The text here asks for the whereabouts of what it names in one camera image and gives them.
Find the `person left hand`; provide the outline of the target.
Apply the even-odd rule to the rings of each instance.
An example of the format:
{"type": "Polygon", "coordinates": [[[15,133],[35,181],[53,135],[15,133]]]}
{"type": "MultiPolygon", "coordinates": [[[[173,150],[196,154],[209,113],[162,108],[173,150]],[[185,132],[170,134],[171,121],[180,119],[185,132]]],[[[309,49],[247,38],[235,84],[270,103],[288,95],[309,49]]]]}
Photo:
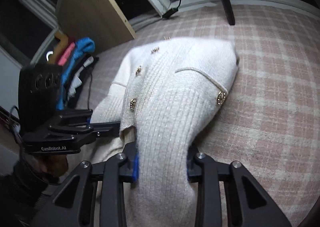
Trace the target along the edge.
{"type": "Polygon", "coordinates": [[[68,171],[66,155],[39,154],[34,157],[32,167],[39,173],[61,177],[68,171]]]}

